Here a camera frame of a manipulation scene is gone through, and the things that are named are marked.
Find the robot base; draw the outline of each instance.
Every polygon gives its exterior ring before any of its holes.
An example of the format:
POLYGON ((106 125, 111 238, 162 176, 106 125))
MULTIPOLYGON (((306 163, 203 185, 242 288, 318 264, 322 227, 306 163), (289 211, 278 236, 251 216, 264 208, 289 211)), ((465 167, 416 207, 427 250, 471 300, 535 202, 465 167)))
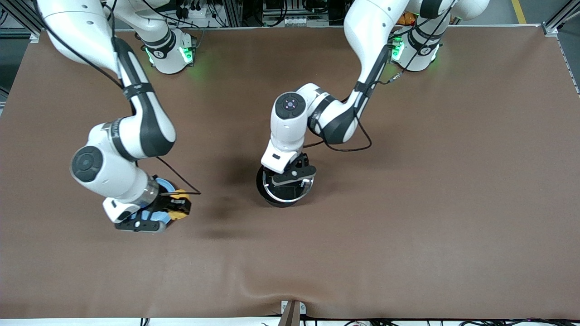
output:
POLYGON ((177 42, 168 53, 144 47, 149 56, 149 62, 163 74, 177 74, 186 67, 192 67, 195 62, 197 38, 181 30, 172 30, 177 42))
MULTIPOLYGON (((175 186, 165 179, 155 178, 155 180, 169 193, 176 190, 175 186)), ((172 219, 167 212, 151 212, 143 209, 131 215, 128 219, 116 223, 115 229, 131 232, 159 233, 165 231, 171 222, 172 219)))
POLYGON ((284 174, 261 166, 256 175, 258 192, 274 207, 290 207, 312 189, 316 168, 308 164, 308 156, 301 154, 289 166, 284 174))

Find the black cable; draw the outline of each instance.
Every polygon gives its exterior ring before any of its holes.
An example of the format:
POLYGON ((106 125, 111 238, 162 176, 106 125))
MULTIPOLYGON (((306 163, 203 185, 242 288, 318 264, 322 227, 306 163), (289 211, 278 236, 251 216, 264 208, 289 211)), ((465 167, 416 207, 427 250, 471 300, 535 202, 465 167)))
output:
POLYGON ((433 32, 429 35, 429 37, 427 37, 427 40, 425 40, 425 42, 423 43, 423 45, 421 45, 421 47, 415 52, 415 54, 411 57, 411 59, 409 60, 409 62, 407 63, 407 65, 403 68, 403 70, 400 73, 394 74, 388 81, 383 82, 380 80, 374 81, 370 84, 367 85, 367 87, 364 88, 363 93, 366 93, 369 88, 373 87, 376 84, 381 84, 381 85, 387 85, 392 83, 393 81, 395 81, 396 79, 398 79, 399 77, 401 77, 409 68, 409 66, 411 65, 411 63, 413 62, 413 59, 415 57, 417 57, 417 55, 419 54, 419 52, 421 52, 421 50, 427 45, 427 43, 429 43, 429 41, 433 38, 433 36, 435 35, 435 32, 437 31, 437 29, 439 28, 439 26, 441 26, 441 24, 443 24, 443 21, 445 20, 446 16, 449 14, 449 12, 451 11, 451 9, 453 9, 453 6, 449 7, 449 9, 447 9, 447 12, 445 12, 445 14, 443 15, 443 19, 441 19, 441 21, 437 24, 437 27, 435 27, 435 29, 433 30, 433 32))
MULTIPOLYGON (((143 1, 143 3, 145 3, 145 4, 146 4, 146 5, 147 5, 147 6, 148 6, 148 7, 149 7, 151 10, 153 10, 153 11, 154 11, 156 14, 158 14, 159 16, 161 16, 161 17, 164 17, 164 18, 167 18, 167 19, 171 19, 171 20, 173 20, 173 21, 177 21, 177 19, 176 19, 176 18, 173 18, 173 17, 167 16, 167 15, 164 15, 164 14, 162 14, 162 13, 160 13, 160 12, 157 12, 157 11, 155 11, 155 8, 153 8, 153 7, 152 7, 152 6, 151 6, 151 5, 150 5, 150 4, 147 2, 147 0, 141 0, 141 1, 143 1)), ((195 24, 193 24, 193 23, 188 23, 188 22, 186 22, 186 21, 185 21, 185 22, 183 22, 183 23, 184 23, 184 24, 188 24, 188 25, 190 25, 190 26, 192 26, 192 27, 195 27, 195 28, 201 28, 201 27, 199 27, 199 26, 197 26, 197 25, 195 25, 195 24)))
POLYGON ((312 12, 312 13, 325 13, 325 12, 328 11, 328 1, 326 2, 326 5, 322 9, 316 9, 316 8, 310 8, 310 7, 308 7, 306 5, 306 0, 302 0, 302 6, 304 7, 304 9, 306 9, 309 12, 312 12))
POLYGON ((201 46, 201 41, 204 40, 204 35, 205 35, 205 31, 209 28, 209 22, 208 22, 208 26, 206 28, 204 28, 204 30, 201 32, 201 36, 200 36, 200 40, 197 42, 197 44, 195 45, 195 49, 197 50, 200 46, 201 46))
POLYGON ((181 176, 181 174, 179 174, 179 172, 177 172, 169 163, 165 162, 161 157, 156 156, 156 159, 160 160, 163 164, 165 164, 165 166, 167 166, 173 173, 175 173, 176 176, 179 177, 179 179, 181 179, 183 182, 185 182, 190 188, 192 188, 193 190, 195 190, 195 193, 187 193, 189 195, 201 195, 201 191, 197 190, 191 183, 189 183, 189 181, 187 181, 184 177, 181 176))
MULTIPOLYGON (((489 324, 486 323, 485 321, 481 321, 482 323, 477 323, 473 320, 467 320, 462 322, 459 326, 465 326, 465 325, 477 325, 477 326, 488 326, 489 324)), ((503 325, 506 326, 514 326, 517 325, 519 323, 525 323, 525 322, 532 322, 532 323, 545 323, 545 324, 552 324, 552 325, 556 325, 556 326, 566 326, 565 324, 561 323, 558 320, 547 320, 547 319, 541 319, 541 318, 526 318, 526 319, 522 319, 522 320, 516 320, 512 323, 505 323, 503 325)))
POLYGON ((408 30, 406 30, 406 31, 404 31, 404 32, 402 32, 402 33, 399 33, 399 34, 395 34, 395 33, 393 33, 393 35, 389 36, 389 41, 391 41, 391 40, 392 40, 392 39, 394 39, 395 37, 399 37, 399 36, 401 36, 401 35, 405 35, 405 34, 407 34, 407 33, 410 33, 410 32, 411 32, 411 31, 413 31, 413 30, 416 30, 417 28, 419 28, 419 27, 421 27, 421 26, 425 25, 425 24, 426 24, 428 21, 430 21, 430 19, 427 19, 427 20, 425 20, 423 23, 420 23, 420 24, 415 24, 413 27, 409 28, 408 30))
MULTIPOLYGON (((439 26, 441 26, 441 24, 443 23, 443 21, 445 20, 445 18, 447 17, 447 15, 449 14, 449 12, 451 11, 451 9, 453 8, 453 6, 450 6, 449 9, 447 9, 447 12, 445 12, 443 19, 441 19, 441 21, 439 22, 439 24, 437 25, 437 27, 435 27, 435 29, 433 30, 433 32, 431 33, 431 35, 429 35, 429 37, 427 37, 427 40, 425 40, 425 42, 423 43, 423 45, 421 45, 421 47, 415 52, 415 54, 411 57, 411 59, 409 60, 409 62, 407 63, 407 65, 403 68, 403 70, 400 73, 394 74, 388 81, 383 82, 381 80, 377 80, 374 82, 369 83, 361 92, 362 94, 366 94, 367 91, 369 90, 369 88, 373 87, 376 84, 381 84, 381 85, 387 85, 392 83, 393 81, 395 81, 396 79, 398 79, 399 77, 401 77, 403 75, 403 73, 405 73, 405 71, 407 71, 407 69, 409 68, 409 66, 411 65, 411 63, 413 62, 413 59, 417 57, 417 54, 419 54, 419 52, 427 45, 427 43, 431 40, 431 38, 435 35, 435 32, 437 31, 437 29, 439 28, 439 26)), ((365 137, 368 140, 368 145, 364 146, 364 147, 360 147, 360 148, 353 148, 353 149, 340 149, 340 148, 336 148, 336 147, 332 147, 326 140, 326 137, 324 136, 324 130, 322 129, 322 126, 320 125, 320 122, 317 120, 316 124, 318 125, 318 128, 320 129, 320 135, 319 137, 322 138, 322 141, 324 142, 324 144, 330 148, 333 151, 340 151, 340 152, 353 152, 353 151, 361 151, 361 150, 366 150, 371 148, 372 146, 372 139, 371 137, 368 135, 367 131, 364 129, 363 125, 360 122, 360 119, 358 117, 358 112, 355 112, 355 110, 353 110, 353 115, 354 118, 356 119, 356 121, 358 122, 359 127, 361 128, 361 131, 363 132, 363 134, 365 135, 365 137)), ((316 146, 316 144, 309 144, 307 145, 309 147, 313 147, 316 146)))
POLYGON ((113 78, 113 76, 109 75, 106 71, 101 69, 101 67, 90 62, 89 59, 85 58, 82 54, 78 53, 75 49, 71 48, 70 45, 66 44, 58 35, 56 35, 56 33, 52 30, 52 28, 50 26, 48 26, 48 24, 46 23, 46 21, 42 17, 38 8, 37 8, 37 15, 38 15, 38 17, 41 18, 42 22, 44 23, 46 31, 49 32, 52 35, 52 37, 56 38, 56 40, 59 41, 62 45, 64 45, 65 48, 67 48, 70 52, 72 52, 73 54, 75 54, 76 56, 81 58, 81 60, 86 62, 89 66, 95 68, 98 72, 105 75, 108 79, 110 79, 113 83, 115 83, 115 85, 117 85, 120 89, 123 89, 123 86, 121 85, 121 83, 119 83, 118 80, 116 80, 115 78, 113 78))
POLYGON ((6 19, 8 19, 8 16, 10 16, 8 13, 6 13, 6 16, 4 17, 4 19, 2 20, 2 22, 0 23, 1 25, 4 25, 4 23, 6 22, 6 19))
POLYGON ((207 2, 207 4, 208 4, 208 9, 209 9, 209 11, 212 13, 212 17, 215 15, 215 17, 213 17, 213 19, 215 19, 215 20, 216 20, 216 22, 217 22, 217 23, 218 23, 220 26, 222 26, 222 27, 227 27, 226 23, 225 23, 225 22, 222 20, 222 17, 221 17, 221 16, 219 15, 219 13, 217 12, 217 11, 218 11, 218 9, 216 8, 216 4, 215 4, 215 3, 214 3, 212 0, 208 1, 208 2, 207 2))
POLYGON ((314 146, 318 146, 320 144, 322 144, 324 142, 324 140, 321 140, 317 143, 312 143, 312 144, 308 144, 308 145, 304 145, 302 148, 308 148, 308 147, 314 147, 314 146))
POLYGON ((111 43, 113 44, 113 52, 115 53, 115 55, 117 56, 118 51, 117 51, 117 42, 115 41, 115 15, 113 14, 113 11, 115 10, 115 7, 117 5, 117 0, 115 0, 113 2, 113 6, 111 7, 111 12, 109 13, 109 17, 112 17, 113 20, 111 22, 111 43))
POLYGON ((0 23, 0 26, 6 22, 6 19, 8 19, 8 13, 4 9, 2 9, 2 13, 0 14, 0 20, 2 20, 2 22, 0 23))
MULTIPOLYGON (((288 3, 286 2, 286 0, 280 0, 281 1, 281 6, 280 6, 280 17, 278 18, 278 20, 272 24, 272 25, 268 25, 268 24, 264 24, 264 22, 258 18, 258 13, 256 12, 256 4, 259 3, 262 0, 255 0, 253 2, 253 8, 252 11, 254 13, 254 19, 260 24, 260 26, 262 27, 275 27, 278 26, 280 23, 282 23, 284 21, 284 19, 286 18, 286 15, 288 14, 288 3)), ((258 10, 258 12, 264 12, 264 10, 262 8, 260 8, 258 10)))
POLYGON ((108 7, 108 8, 109 8, 109 10, 110 10, 110 12, 109 12, 109 16, 107 16, 107 21, 108 21, 109 19, 111 19, 111 17, 113 16, 113 10, 115 10, 115 6, 116 6, 116 5, 117 5, 117 0, 115 0, 115 2, 113 2, 113 6, 112 6, 112 7, 109 7, 109 6, 107 6, 107 5, 105 4, 105 6, 106 6, 106 7, 108 7))

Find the metal frame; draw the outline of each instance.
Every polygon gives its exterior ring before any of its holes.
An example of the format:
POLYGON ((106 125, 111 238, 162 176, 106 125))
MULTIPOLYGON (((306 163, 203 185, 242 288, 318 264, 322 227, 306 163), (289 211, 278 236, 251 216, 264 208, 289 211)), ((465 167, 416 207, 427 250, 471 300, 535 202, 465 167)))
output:
MULTIPOLYGON (((39 36, 40 32, 44 28, 42 20, 36 14, 33 7, 28 4, 25 0, 0 0, 0 7, 8 12, 15 20, 17 20, 20 25, 22 25, 26 30, 30 31, 30 34, 39 36)), ((25 36, 22 31, 8 31, 2 32, 2 35, 8 35, 13 37, 25 36)))
POLYGON ((568 0, 568 2, 556 11, 550 19, 542 23, 542 29, 547 37, 553 37, 558 34, 558 29, 568 19, 575 16, 575 11, 580 8, 580 0, 568 0))
POLYGON ((223 0, 223 8, 229 26, 242 27, 242 6, 238 0, 223 0))

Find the brown tablecloth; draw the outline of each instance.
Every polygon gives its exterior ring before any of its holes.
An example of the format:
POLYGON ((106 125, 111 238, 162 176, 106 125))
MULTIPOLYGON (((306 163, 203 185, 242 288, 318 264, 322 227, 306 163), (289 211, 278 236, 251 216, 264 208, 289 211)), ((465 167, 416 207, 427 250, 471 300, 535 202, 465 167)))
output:
POLYGON ((450 28, 426 71, 377 87, 371 149, 308 149, 313 191, 268 206, 255 175, 274 99, 307 82, 341 98, 359 69, 342 30, 299 28, 208 31, 195 67, 147 66, 177 129, 166 159, 203 195, 167 232, 134 234, 68 170, 90 128, 130 108, 43 35, 0 119, 0 317, 250 316, 299 299, 327 318, 580 318, 580 100, 556 40, 450 28))

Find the floor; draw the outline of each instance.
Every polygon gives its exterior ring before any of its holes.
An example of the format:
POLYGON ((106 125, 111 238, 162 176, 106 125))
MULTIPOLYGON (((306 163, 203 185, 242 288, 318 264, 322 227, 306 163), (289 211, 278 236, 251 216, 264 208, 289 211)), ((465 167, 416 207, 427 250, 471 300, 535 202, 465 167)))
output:
MULTIPOLYGON (((526 23, 541 23, 542 21, 548 19, 552 13, 563 6, 566 0, 490 0, 488 9, 479 17, 472 21, 464 21, 462 24, 517 24, 522 20, 522 17, 518 18, 516 11, 514 10, 514 3, 520 3, 523 12, 523 18, 526 23)), ((564 53, 568 59, 570 69, 572 73, 576 76, 580 76, 580 16, 570 20, 565 26, 559 31, 559 39, 562 44, 564 53)), ((28 39, 3 39, 2 31, 0 30, 0 88, 3 88, 9 92, 18 67, 24 55, 24 51, 29 43, 28 39)), ((2 112, 2 102, 6 101, 6 97, 0 93, 0 114, 2 112)), ((260 318, 260 319, 246 319, 243 322, 241 320, 230 320, 237 325, 276 325, 276 318, 260 318)), ((2 323, 5 325, 137 325, 139 322, 135 318, 119 318, 114 321, 106 319, 94 319, 94 320, 4 320, 2 323)), ((215 324, 226 325, 229 324, 224 320, 215 320, 215 324)), ((405 326, 419 326, 420 322, 408 323, 405 326)), ((210 320, 204 321, 194 321, 194 320, 184 320, 184 319, 165 319, 165 320, 155 320, 153 323, 155 325, 210 325, 213 324, 210 320)), ((327 325, 343 325, 344 322, 327 322, 327 325)), ((453 324, 457 326, 458 323, 450 322, 449 325, 453 324)))

